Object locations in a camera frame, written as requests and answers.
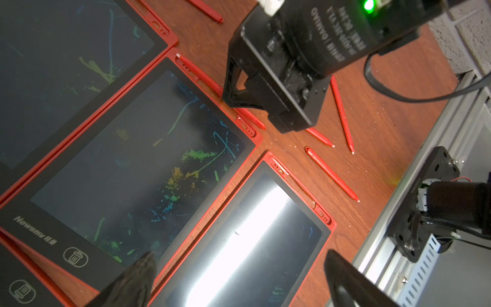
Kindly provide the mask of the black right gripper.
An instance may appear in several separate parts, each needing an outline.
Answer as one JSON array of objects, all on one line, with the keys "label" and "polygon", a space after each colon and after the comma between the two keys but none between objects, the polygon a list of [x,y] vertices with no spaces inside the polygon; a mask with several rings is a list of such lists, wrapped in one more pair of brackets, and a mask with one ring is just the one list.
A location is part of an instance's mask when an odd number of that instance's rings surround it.
[{"label": "black right gripper", "polygon": [[382,1],[258,1],[228,45],[222,99],[280,131],[317,124],[331,76],[384,39]]}]

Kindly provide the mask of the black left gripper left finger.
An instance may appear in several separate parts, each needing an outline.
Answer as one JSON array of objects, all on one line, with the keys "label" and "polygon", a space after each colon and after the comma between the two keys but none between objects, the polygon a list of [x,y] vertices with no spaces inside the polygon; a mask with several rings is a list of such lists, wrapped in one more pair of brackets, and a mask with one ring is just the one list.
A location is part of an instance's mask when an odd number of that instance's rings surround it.
[{"label": "black left gripper left finger", "polygon": [[148,306],[156,268],[154,254],[145,253],[93,298],[86,307]]}]

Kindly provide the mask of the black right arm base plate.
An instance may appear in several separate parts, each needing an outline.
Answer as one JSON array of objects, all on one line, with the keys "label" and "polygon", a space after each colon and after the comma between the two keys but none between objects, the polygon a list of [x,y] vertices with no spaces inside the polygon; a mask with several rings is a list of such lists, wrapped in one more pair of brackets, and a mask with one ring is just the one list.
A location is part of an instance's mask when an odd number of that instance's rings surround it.
[{"label": "black right arm base plate", "polygon": [[418,203],[418,189],[426,180],[449,181],[460,175],[460,170],[451,162],[452,157],[445,147],[434,147],[426,158],[409,191],[389,224],[387,236],[395,243],[401,254],[412,263],[418,262],[426,246],[430,231],[425,229],[421,217],[423,206]]}]

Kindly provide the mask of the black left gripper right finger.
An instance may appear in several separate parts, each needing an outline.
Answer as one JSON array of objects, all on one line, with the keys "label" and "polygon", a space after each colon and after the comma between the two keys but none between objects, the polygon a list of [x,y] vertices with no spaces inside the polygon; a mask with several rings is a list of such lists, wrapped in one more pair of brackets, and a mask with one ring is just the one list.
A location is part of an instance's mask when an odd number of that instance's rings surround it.
[{"label": "black left gripper right finger", "polygon": [[337,251],[327,252],[323,266],[333,306],[398,306]]}]

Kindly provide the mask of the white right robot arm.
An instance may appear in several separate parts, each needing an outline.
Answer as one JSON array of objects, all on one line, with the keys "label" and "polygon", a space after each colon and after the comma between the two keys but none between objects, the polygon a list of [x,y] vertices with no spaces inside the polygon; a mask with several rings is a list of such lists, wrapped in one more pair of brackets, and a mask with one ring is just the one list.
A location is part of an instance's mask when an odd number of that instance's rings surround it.
[{"label": "white right robot arm", "polygon": [[317,124],[335,72],[365,59],[376,91],[413,103],[371,71],[375,55],[419,36],[419,28],[456,1],[258,1],[228,45],[222,99],[232,108],[266,111],[280,133]]}]

